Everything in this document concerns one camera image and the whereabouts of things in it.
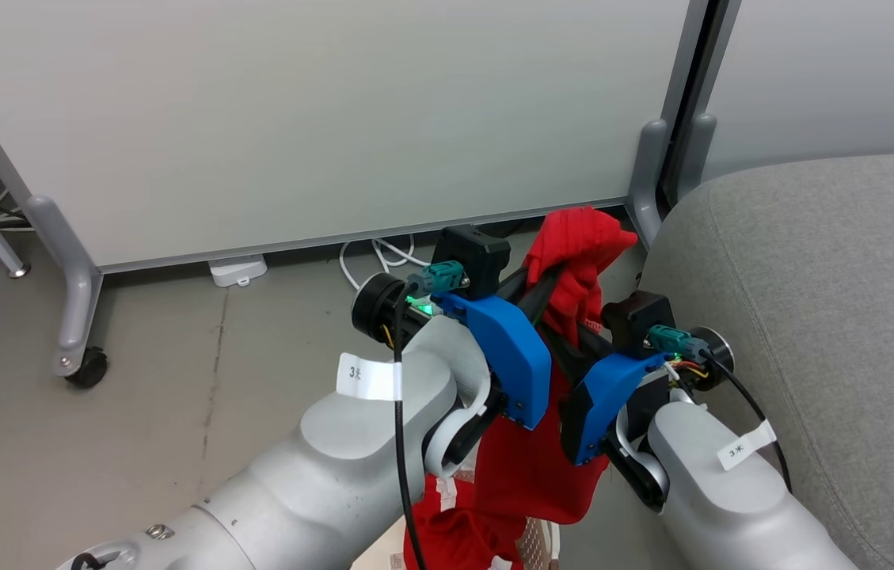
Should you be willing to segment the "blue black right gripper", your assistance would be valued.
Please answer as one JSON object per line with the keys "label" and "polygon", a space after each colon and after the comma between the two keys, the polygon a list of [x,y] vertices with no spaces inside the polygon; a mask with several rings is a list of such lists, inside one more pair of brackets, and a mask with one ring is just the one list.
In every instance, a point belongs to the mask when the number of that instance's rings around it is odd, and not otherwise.
{"label": "blue black right gripper", "polygon": [[729,343],[705,327],[649,327],[620,348],[589,325],[576,330],[576,346],[563,336],[546,336],[553,363],[571,389],[561,405],[561,448],[576,466],[602,454],[617,415],[639,386],[685,371],[687,392],[710,390],[723,379],[717,364],[735,368]]}

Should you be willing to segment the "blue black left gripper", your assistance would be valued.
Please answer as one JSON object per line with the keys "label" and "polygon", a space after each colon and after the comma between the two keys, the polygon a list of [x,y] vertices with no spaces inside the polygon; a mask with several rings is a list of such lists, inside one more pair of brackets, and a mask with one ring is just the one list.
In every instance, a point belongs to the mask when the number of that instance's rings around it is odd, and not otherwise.
{"label": "blue black left gripper", "polygon": [[[474,336],[498,392],[505,397],[501,414],[527,430],[537,427],[550,401],[551,357],[536,325],[561,273],[544,271],[532,283],[529,269],[519,268],[500,282],[494,295],[471,299],[462,290],[432,295],[443,315],[465,325]],[[385,345],[400,331],[403,342],[409,343],[431,315],[407,306],[402,325],[396,324],[395,308],[405,285],[386,273],[368,279],[352,302],[353,327]]]}

